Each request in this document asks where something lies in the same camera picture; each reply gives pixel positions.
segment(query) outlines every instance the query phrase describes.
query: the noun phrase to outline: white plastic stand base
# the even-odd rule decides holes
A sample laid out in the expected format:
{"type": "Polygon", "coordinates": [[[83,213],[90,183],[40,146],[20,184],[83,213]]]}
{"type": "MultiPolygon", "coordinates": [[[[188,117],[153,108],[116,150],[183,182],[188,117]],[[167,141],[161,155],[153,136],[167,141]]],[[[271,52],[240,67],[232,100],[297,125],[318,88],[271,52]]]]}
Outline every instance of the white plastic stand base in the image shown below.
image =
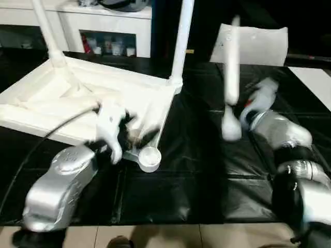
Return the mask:
{"type": "MultiPolygon", "coordinates": [[[[161,128],[146,151],[132,150],[124,154],[125,158],[138,162],[144,171],[157,169],[161,160],[157,145],[178,86],[158,77],[69,57],[65,60],[66,73],[47,60],[1,93],[0,125],[44,136],[71,116],[111,98],[137,116],[128,127],[133,137],[142,137],[156,126],[161,128]],[[80,84],[79,89],[70,90],[74,88],[69,84],[73,79],[80,84]]],[[[96,120],[94,113],[87,114],[50,139],[71,145],[94,140],[96,120]]]]}

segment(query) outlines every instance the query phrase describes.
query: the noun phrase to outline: black cable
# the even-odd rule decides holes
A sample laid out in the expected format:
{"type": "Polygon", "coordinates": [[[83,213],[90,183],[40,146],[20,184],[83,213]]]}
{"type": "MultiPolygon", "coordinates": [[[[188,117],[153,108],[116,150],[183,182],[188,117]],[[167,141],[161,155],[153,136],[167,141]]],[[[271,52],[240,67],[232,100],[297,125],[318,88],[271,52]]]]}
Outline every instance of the black cable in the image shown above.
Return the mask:
{"type": "Polygon", "coordinates": [[[52,134],[54,134],[57,130],[59,130],[60,128],[64,127],[65,125],[69,124],[70,122],[72,122],[73,120],[81,117],[82,115],[85,115],[91,111],[94,111],[96,113],[99,112],[100,106],[98,107],[94,107],[94,108],[90,108],[90,109],[86,109],[82,112],[80,112],[79,114],[76,114],[75,116],[71,117],[70,119],[62,122],[60,125],[58,125],[56,128],[54,128],[53,130],[51,130],[49,133],[47,133],[43,138],[41,138],[35,145],[34,147],[27,153],[27,155],[25,156],[24,160],[22,161],[22,163],[20,164],[19,168],[17,169],[9,187],[8,190],[6,191],[6,194],[4,196],[4,200],[1,203],[0,206],[0,214],[2,213],[2,210],[5,206],[5,202],[7,201],[9,192],[11,191],[12,187],[14,186],[14,182],[16,181],[19,173],[21,172],[23,166],[29,161],[30,156],[32,155],[32,153],[34,153],[35,150],[37,150],[37,148],[41,145],[41,143],[43,143],[47,138],[49,138],[52,134]]]}

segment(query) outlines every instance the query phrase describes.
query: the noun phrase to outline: tile floor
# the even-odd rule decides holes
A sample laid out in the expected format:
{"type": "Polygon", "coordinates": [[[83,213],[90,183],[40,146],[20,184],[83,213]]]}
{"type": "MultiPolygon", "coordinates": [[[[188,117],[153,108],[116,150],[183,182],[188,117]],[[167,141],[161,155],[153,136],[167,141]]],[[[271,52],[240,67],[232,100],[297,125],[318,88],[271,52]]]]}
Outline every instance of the tile floor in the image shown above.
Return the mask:
{"type": "MultiPolygon", "coordinates": [[[[12,248],[16,227],[0,227],[0,247],[12,248]]],[[[64,248],[107,248],[109,241],[126,236],[135,248],[262,248],[296,247],[284,224],[145,225],[71,227],[64,248]]]]}

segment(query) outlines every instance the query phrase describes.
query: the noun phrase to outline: black tablecloth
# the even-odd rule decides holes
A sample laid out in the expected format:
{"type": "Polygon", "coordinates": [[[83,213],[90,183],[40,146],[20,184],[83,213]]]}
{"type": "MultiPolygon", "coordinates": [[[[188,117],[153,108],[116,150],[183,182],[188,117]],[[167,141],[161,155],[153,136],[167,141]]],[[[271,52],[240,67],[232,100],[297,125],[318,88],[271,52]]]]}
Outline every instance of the black tablecloth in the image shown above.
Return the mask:
{"type": "MultiPolygon", "coordinates": [[[[171,63],[145,58],[68,56],[167,78],[171,63]]],[[[0,91],[37,67],[44,52],[0,50],[0,91]]],[[[240,98],[254,85],[272,77],[280,87],[273,109],[309,129],[321,163],[329,154],[331,115],[288,68],[240,67],[240,98]]],[[[144,173],[130,161],[118,165],[100,161],[97,176],[83,192],[74,225],[143,223],[274,222],[272,178],[276,168],[265,141],[252,134],[234,143],[220,135],[223,114],[222,65],[187,62],[182,92],[175,96],[159,148],[160,168],[144,173]]],[[[40,138],[0,127],[0,202],[28,152],[40,138]]],[[[20,222],[25,195],[66,144],[47,140],[20,172],[0,213],[0,225],[20,222]]]]}

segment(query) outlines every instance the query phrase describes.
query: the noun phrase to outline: shelf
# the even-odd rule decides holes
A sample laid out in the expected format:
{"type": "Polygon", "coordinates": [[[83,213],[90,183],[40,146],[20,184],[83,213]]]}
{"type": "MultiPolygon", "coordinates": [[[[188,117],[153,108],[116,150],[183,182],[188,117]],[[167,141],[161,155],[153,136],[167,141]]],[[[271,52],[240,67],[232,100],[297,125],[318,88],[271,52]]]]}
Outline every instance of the shelf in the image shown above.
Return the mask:
{"type": "MultiPolygon", "coordinates": [[[[98,14],[103,16],[152,19],[152,7],[147,6],[139,12],[120,12],[106,9],[100,5],[91,7],[78,6],[77,0],[43,0],[46,11],[98,14]]],[[[31,0],[0,0],[0,8],[33,9],[31,0]]]]}

